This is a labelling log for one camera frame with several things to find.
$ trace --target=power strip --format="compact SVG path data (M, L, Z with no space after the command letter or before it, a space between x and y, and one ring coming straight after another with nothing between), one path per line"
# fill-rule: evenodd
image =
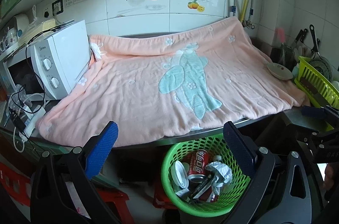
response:
M45 109L42 107L38 112L36 112L32 119L27 119L25 122L26 128L24 129L25 135L29 138L32 135L33 130L35 129L35 123L46 113ZM22 133L19 133L23 142L26 142L28 139Z

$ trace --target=pink blanket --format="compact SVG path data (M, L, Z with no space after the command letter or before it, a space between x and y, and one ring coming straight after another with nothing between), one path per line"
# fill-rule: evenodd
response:
M115 121L115 147L222 127L300 106L274 78L236 18L147 39L92 35L96 60L70 95L38 122L43 138L83 146Z

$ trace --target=white cup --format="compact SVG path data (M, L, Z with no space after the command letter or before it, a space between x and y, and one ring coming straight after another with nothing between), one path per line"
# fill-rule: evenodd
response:
M7 42L9 47L18 42L17 32L14 27L7 32Z
M4 38L0 41L0 51L1 51L1 52L5 52L7 48L8 48L7 37L4 37Z

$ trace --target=wall socket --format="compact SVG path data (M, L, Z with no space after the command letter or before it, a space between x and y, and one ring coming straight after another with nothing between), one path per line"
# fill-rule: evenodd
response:
M56 0L52 3L52 13L55 15L61 14L63 12L63 3L62 0Z
M52 12L52 4L47 4L42 12L43 16L45 18L50 18L53 16L53 12Z

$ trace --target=red plastic stool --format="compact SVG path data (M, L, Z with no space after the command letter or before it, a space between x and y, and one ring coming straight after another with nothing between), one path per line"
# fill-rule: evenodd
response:
M122 224L135 224L134 219L131 216L131 213L128 210L126 201L129 200L129 197L124 192L111 189L111 190L101 190L97 189L101 199L107 203L112 202L115 205L115 208L119 214Z
M26 193L26 184L31 184L31 181L28 178L0 163L0 181L13 199L30 207L31 200Z
M173 203L168 199L164 188L161 183L160 177L158 177L154 183L154 198L153 206L158 209L173 209L177 210L178 208L173 205Z

